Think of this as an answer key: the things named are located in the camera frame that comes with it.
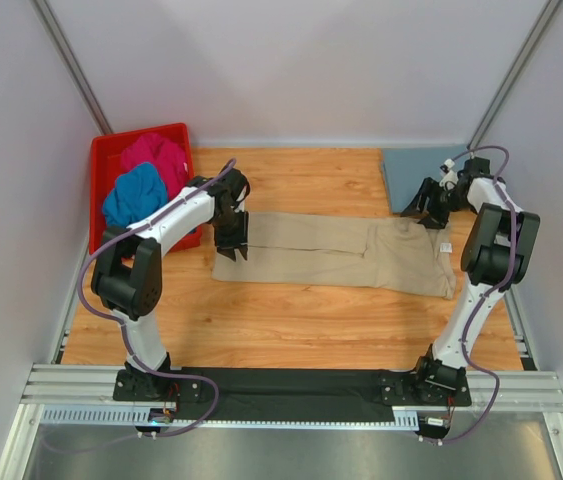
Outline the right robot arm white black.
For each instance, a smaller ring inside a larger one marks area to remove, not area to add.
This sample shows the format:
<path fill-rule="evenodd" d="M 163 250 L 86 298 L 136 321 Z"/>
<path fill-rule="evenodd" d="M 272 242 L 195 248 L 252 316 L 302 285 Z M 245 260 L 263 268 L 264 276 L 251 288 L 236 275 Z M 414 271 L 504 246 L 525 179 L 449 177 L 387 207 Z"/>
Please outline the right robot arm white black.
<path fill-rule="evenodd" d="M 502 178 L 467 173 L 445 183 L 425 179 L 402 214 L 420 214 L 423 226 L 439 230 L 461 209 L 476 213 L 461 255 L 465 280 L 448 324 L 414 368 L 413 388 L 425 401 L 467 390 L 474 344 L 497 303 L 525 277 L 540 226 L 538 215 L 511 199 Z"/>

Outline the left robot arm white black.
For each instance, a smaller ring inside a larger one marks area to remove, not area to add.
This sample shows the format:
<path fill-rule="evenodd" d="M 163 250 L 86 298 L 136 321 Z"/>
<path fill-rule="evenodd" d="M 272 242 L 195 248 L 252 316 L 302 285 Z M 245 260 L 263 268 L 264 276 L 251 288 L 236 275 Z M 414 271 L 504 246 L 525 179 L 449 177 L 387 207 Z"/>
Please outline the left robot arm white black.
<path fill-rule="evenodd" d="M 218 254 L 231 261 L 248 256 L 250 193 L 237 169 L 208 179 L 193 178 L 167 205 L 128 227 L 109 227 L 95 251 L 91 290 L 117 323 L 127 357 L 117 374 L 113 398 L 121 401 L 174 399 L 170 355 L 158 331 L 156 307 L 163 290 L 163 257 L 203 224 L 214 229 Z"/>

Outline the beige t shirt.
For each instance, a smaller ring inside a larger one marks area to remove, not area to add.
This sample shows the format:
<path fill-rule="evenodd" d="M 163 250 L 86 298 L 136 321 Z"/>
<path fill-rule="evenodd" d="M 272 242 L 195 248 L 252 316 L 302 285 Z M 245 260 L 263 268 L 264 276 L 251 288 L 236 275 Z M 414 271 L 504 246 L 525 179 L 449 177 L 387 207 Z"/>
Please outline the beige t shirt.
<path fill-rule="evenodd" d="M 281 212 L 250 215 L 248 258 L 216 256 L 224 282 L 383 288 L 451 299 L 456 276 L 449 230 L 409 218 L 337 217 Z"/>

